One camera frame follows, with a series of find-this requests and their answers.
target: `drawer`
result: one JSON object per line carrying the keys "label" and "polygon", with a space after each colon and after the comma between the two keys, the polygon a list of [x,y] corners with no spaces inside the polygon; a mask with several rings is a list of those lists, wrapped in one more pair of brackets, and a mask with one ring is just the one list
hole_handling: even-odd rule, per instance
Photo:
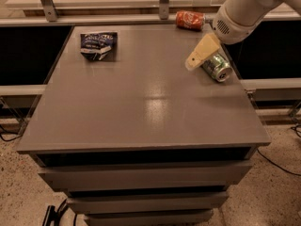
{"label": "drawer", "polygon": [[250,170],[249,161],[57,167],[40,177],[53,191],[95,191],[158,187],[228,186]]}
{"label": "drawer", "polygon": [[220,207],[227,192],[177,193],[68,199],[76,214],[111,214],[149,211],[191,210]]}
{"label": "drawer", "polygon": [[160,149],[121,152],[39,153],[44,167],[74,167],[84,165],[176,163],[200,161],[236,161],[249,158],[257,146]]}
{"label": "drawer", "polygon": [[213,210],[103,214],[86,216],[85,222],[88,226],[180,224],[207,221],[212,215]]}

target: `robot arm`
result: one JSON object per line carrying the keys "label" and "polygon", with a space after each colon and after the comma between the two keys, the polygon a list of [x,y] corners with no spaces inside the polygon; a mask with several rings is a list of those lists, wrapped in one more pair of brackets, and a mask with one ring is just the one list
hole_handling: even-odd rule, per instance
{"label": "robot arm", "polygon": [[226,44],[244,40],[265,14],[282,3],[301,14],[301,0],[227,0],[214,18],[214,33]]}

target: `gray table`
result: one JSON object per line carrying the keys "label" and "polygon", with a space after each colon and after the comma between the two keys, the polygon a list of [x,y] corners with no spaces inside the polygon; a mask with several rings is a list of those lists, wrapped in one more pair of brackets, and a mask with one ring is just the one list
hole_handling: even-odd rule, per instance
{"label": "gray table", "polygon": [[[80,33],[112,30],[111,55],[85,60]],[[89,225],[208,219],[270,143],[235,74],[220,84],[185,69],[210,31],[74,28],[17,151],[37,160],[40,176]]]}

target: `red object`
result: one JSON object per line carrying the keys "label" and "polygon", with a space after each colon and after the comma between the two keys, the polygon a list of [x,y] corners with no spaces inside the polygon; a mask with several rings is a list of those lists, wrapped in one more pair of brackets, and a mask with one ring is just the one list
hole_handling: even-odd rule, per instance
{"label": "red object", "polygon": [[194,11],[178,11],[176,25],[192,30],[201,31],[205,23],[205,14]]}

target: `dark blue snack bag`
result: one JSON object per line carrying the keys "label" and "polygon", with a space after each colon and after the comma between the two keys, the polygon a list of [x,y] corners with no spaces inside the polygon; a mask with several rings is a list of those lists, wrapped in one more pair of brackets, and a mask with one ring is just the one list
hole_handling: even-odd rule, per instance
{"label": "dark blue snack bag", "polygon": [[88,60],[102,60],[117,43],[117,32],[81,34],[81,54]]}

